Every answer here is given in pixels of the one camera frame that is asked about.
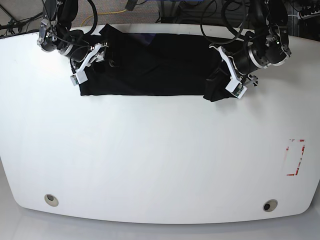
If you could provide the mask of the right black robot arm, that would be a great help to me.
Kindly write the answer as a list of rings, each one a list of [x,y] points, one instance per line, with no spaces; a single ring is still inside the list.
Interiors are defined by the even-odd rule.
[[[78,14],[77,0],[43,0],[42,20],[37,44],[45,52],[57,50],[71,63],[81,63],[93,49],[88,42],[98,24],[98,12],[92,0],[87,1],[93,13],[93,25],[88,32],[72,30],[72,21]]]

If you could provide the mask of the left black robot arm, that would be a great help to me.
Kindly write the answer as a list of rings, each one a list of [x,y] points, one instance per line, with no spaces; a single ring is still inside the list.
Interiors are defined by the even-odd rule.
[[[283,1],[251,0],[248,11],[254,32],[245,34],[243,48],[232,56],[234,68],[242,76],[280,66],[291,57],[288,12]]]

